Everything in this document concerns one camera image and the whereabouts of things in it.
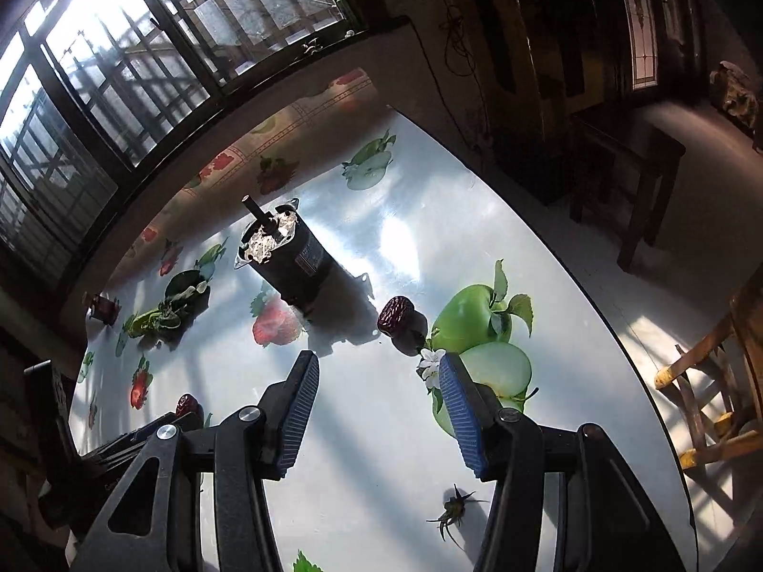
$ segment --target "chair leg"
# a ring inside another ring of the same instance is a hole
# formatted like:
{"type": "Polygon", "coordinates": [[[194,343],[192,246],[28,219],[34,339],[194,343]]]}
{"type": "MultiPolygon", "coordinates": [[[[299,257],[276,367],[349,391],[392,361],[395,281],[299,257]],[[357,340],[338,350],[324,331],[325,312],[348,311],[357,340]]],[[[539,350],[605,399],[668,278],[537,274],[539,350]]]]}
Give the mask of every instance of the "chair leg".
{"type": "Polygon", "coordinates": [[[633,206],[633,214],[630,216],[628,231],[623,239],[617,257],[617,265],[626,273],[630,270],[630,263],[636,253],[636,246],[644,236],[646,223],[650,220],[651,199],[654,197],[657,178],[648,171],[642,171],[639,178],[639,188],[636,191],[636,204],[633,206]]]}
{"type": "Polygon", "coordinates": [[[665,211],[668,210],[668,204],[670,203],[670,196],[673,195],[673,186],[675,185],[675,179],[678,176],[678,162],[673,170],[669,173],[662,175],[662,181],[660,183],[660,191],[657,193],[657,200],[655,201],[655,207],[651,210],[650,222],[646,226],[644,231],[644,241],[650,247],[654,246],[657,240],[657,234],[659,234],[662,220],[665,219],[665,211]]]}
{"type": "Polygon", "coordinates": [[[728,431],[731,430],[731,426],[734,422],[733,412],[724,412],[722,416],[712,422],[712,428],[716,431],[716,435],[722,438],[728,431]]]}
{"type": "Polygon", "coordinates": [[[763,435],[757,430],[751,430],[704,449],[686,450],[678,459],[681,461],[681,468],[686,470],[701,464],[745,456],[759,449],[763,449],[763,435]]]}
{"type": "Polygon", "coordinates": [[[678,377],[678,389],[681,390],[681,398],[684,400],[686,409],[686,426],[689,428],[691,444],[695,450],[701,451],[707,447],[705,426],[702,422],[702,412],[694,397],[694,391],[686,374],[678,377]]]}
{"type": "Polygon", "coordinates": [[[612,197],[612,183],[614,181],[615,158],[614,155],[602,159],[601,180],[599,181],[599,202],[609,204],[612,197]]]}
{"type": "Polygon", "coordinates": [[[655,375],[655,387],[666,388],[689,368],[707,359],[707,355],[731,334],[731,316],[726,314],[715,328],[703,337],[691,350],[682,355],[672,365],[659,370],[655,375]]]}
{"type": "Polygon", "coordinates": [[[573,177],[575,179],[575,188],[572,191],[572,201],[570,203],[570,219],[575,223],[581,223],[583,220],[583,200],[585,199],[585,175],[588,168],[588,162],[585,161],[578,152],[573,156],[573,177]]]}

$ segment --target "wooden stool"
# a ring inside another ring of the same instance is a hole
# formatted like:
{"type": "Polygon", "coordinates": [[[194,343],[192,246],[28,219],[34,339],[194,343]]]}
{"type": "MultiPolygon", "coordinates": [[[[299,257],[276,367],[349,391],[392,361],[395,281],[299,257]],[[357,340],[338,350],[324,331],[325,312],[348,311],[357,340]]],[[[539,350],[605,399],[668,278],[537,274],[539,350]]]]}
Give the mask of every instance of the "wooden stool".
{"type": "Polygon", "coordinates": [[[617,264],[623,271],[629,272],[639,241],[644,238],[648,245],[655,243],[673,193],[678,164],[686,148],[632,111],[617,106],[605,104],[591,107],[573,114],[571,121],[575,137],[575,192],[570,217],[580,223],[583,206],[586,206],[605,219],[623,238],[617,264]],[[619,187],[633,205],[626,231],[620,229],[599,204],[609,201],[617,158],[627,159],[640,174],[635,194],[619,187]],[[598,201],[588,194],[586,183],[592,163],[601,174],[598,201]],[[661,181],[659,192],[652,204],[658,180],[661,181]]]}
{"type": "Polygon", "coordinates": [[[763,449],[763,265],[758,267],[739,293],[731,299],[729,313],[710,333],[687,353],[678,346],[676,348],[681,352],[681,358],[673,365],[659,370],[655,376],[655,386],[663,389],[674,380],[678,381],[693,445],[692,449],[679,456],[682,468],[728,460],[763,449]],[[729,337],[734,337],[739,342],[745,356],[750,389],[753,392],[751,406],[743,403],[721,346],[729,337]],[[716,355],[717,361],[708,359],[711,352],[716,355]],[[697,404],[685,374],[689,368],[701,368],[703,371],[709,369],[708,373],[716,374],[724,386],[722,398],[726,412],[715,422],[711,422],[697,404]],[[739,434],[742,427],[750,422],[753,429],[739,434]],[[707,445],[707,436],[716,443],[707,445]]]}

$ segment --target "sunlight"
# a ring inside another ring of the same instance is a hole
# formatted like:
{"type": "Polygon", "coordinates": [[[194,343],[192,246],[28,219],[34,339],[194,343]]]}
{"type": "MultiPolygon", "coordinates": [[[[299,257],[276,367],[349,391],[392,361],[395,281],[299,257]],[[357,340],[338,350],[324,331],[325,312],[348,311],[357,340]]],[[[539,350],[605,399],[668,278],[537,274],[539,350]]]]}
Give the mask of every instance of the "sunlight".
{"type": "Polygon", "coordinates": [[[93,51],[113,49],[107,31],[116,38],[131,31],[125,14],[138,20],[147,13],[143,0],[73,0],[48,35],[47,44],[57,60],[70,52],[87,61],[93,51]]]}
{"type": "Polygon", "coordinates": [[[13,69],[16,67],[16,63],[21,59],[21,55],[24,53],[24,44],[21,42],[21,37],[18,33],[14,34],[10,39],[8,47],[0,55],[0,87],[5,87],[10,79],[10,74],[13,73],[13,69]]]}
{"type": "Polygon", "coordinates": [[[332,230],[318,222],[311,222],[310,230],[320,244],[322,244],[323,249],[331,254],[333,259],[341,264],[342,267],[345,267],[351,275],[360,276],[368,273],[371,277],[375,276],[375,270],[371,262],[365,257],[358,257],[356,252],[346,248],[345,241],[337,237],[332,230]]]}
{"type": "Polygon", "coordinates": [[[419,256],[411,229],[394,216],[384,218],[381,228],[381,255],[394,265],[398,273],[418,281],[421,278],[419,256]]]}

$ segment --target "small figurine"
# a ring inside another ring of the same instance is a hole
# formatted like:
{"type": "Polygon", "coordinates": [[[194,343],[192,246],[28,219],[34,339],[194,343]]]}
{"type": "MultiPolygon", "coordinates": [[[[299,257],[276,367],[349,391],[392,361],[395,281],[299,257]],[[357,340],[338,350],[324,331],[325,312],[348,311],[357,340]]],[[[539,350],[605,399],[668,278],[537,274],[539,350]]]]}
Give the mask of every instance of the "small figurine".
{"type": "Polygon", "coordinates": [[[82,296],[82,304],[87,305],[91,318],[100,320],[105,325],[113,326],[119,317],[121,307],[119,301],[110,301],[100,294],[85,293],[82,296]]]}

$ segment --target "metal screw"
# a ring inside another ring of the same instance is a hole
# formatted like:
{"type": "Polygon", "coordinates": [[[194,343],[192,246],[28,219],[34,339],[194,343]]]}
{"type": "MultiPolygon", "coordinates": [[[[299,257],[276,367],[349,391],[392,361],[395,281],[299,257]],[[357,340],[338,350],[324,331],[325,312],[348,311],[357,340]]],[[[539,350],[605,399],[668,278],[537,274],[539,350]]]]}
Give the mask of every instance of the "metal screw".
{"type": "Polygon", "coordinates": [[[583,434],[586,436],[600,437],[601,428],[595,423],[587,423],[585,426],[583,426],[583,434]]]}
{"type": "Polygon", "coordinates": [[[166,441],[167,439],[171,439],[173,436],[175,436],[177,432],[178,429],[169,423],[165,424],[165,426],[159,426],[159,429],[156,431],[156,436],[166,441]]]}
{"type": "Polygon", "coordinates": [[[502,422],[516,423],[522,418],[522,413],[516,409],[502,409],[498,416],[502,422]]]}
{"type": "Polygon", "coordinates": [[[243,407],[239,411],[239,419],[242,422],[256,422],[260,415],[262,411],[257,407],[243,407]]]}

